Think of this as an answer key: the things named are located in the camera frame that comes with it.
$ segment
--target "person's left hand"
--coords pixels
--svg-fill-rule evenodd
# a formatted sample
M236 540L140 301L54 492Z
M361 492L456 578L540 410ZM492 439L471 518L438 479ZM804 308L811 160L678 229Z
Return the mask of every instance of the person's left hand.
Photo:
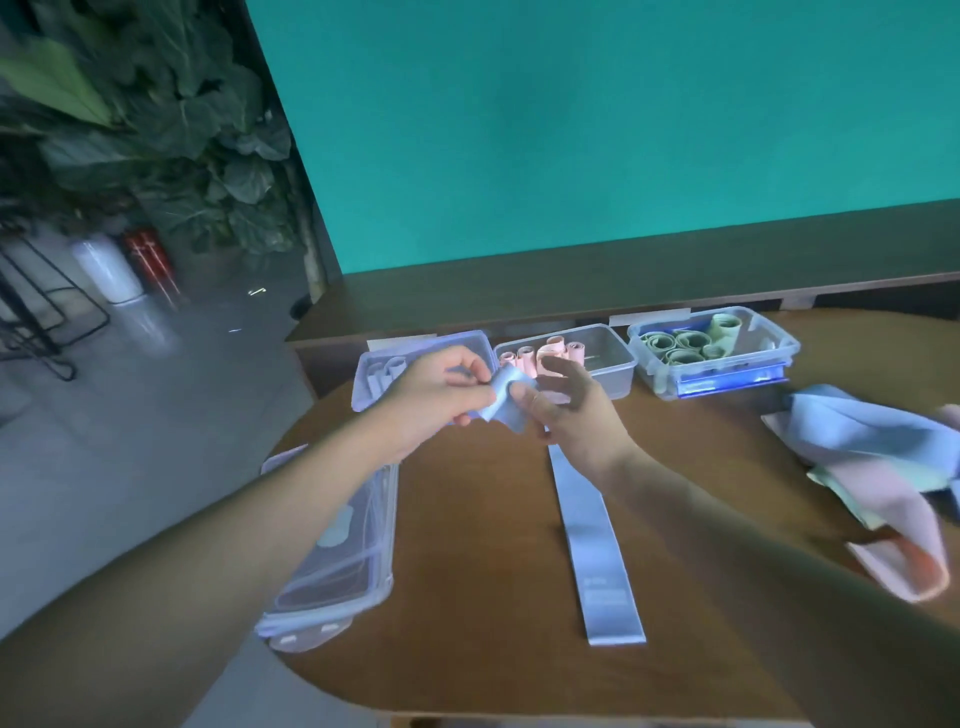
M450 422L469 425L469 411L496 399L490 378L487 364L467 347L450 347L414 361L364 414L371 436L385 447L384 462L402 460Z

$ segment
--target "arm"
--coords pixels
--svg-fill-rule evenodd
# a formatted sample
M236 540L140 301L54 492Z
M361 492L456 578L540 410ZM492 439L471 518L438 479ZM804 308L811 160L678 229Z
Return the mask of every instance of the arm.
M776 541L631 440L603 388L579 365L558 407L512 396L570 463L658 533L818 728L947 726L960 720L960 634L828 561Z
M468 424L489 379L463 347L421 357L360 417L49 604L0 643L0 724L180 725L356 489Z

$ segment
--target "person's right hand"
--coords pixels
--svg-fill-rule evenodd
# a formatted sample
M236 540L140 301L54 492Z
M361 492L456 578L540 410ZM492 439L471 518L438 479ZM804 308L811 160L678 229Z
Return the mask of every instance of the person's right hand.
M541 392L514 382L510 396L541 425L547 443L559 445L566 459L587 480L599 486L611 473L646 453L630 438L603 387L580 364L557 356L545 356L544 368L560 376L537 379L540 389L562 392L569 404L555 404Z

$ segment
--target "forearm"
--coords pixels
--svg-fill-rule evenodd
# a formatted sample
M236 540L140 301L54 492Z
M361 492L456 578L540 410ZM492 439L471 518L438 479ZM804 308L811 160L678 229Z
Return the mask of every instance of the forearm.
M956 724L955 631L645 456L598 487L660 535L818 728Z
M0 722L175 726L379 465L354 421L93 574L0 643Z

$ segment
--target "green wall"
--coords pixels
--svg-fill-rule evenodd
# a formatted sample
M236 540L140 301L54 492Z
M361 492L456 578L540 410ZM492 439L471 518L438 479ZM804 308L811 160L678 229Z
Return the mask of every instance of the green wall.
M955 0L248 4L345 273L960 197Z

